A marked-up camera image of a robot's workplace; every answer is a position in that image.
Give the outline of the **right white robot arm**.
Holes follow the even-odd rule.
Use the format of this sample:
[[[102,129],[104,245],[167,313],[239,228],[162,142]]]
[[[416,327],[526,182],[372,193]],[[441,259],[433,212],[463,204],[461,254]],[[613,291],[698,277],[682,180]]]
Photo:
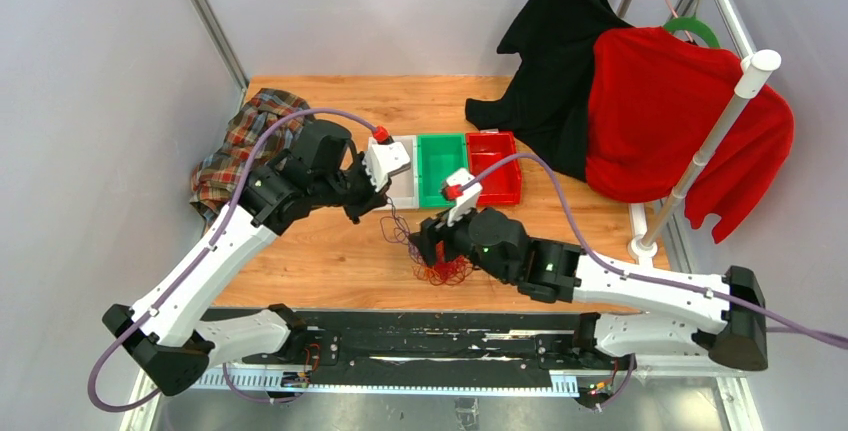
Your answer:
[[[591,257],[578,245],[531,237],[493,208],[454,221],[442,212],[422,221],[409,241],[426,265],[463,257],[534,301],[633,309],[580,317],[571,351],[584,367],[629,355],[707,356],[741,371],[768,367],[765,318],[749,308],[765,299],[748,268],[691,275]]]

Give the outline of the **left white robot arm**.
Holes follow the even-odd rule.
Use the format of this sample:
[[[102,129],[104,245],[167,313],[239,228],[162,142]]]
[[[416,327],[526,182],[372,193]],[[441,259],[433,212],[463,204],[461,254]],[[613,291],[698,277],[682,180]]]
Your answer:
[[[307,325],[283,304],[240,318],[203,317],[244,265],[294,222],[340,207],[358,223],[387,204],[392,175],[409,165],[404,145],[383,129],[359,152],[347,128],[307,122],[291,146],[248,173],[241,195],[180,264],[134,305],[112,305],[104,325],[166,396],[189,389],[210,368],[249,356],[311,360],[317,354]]]

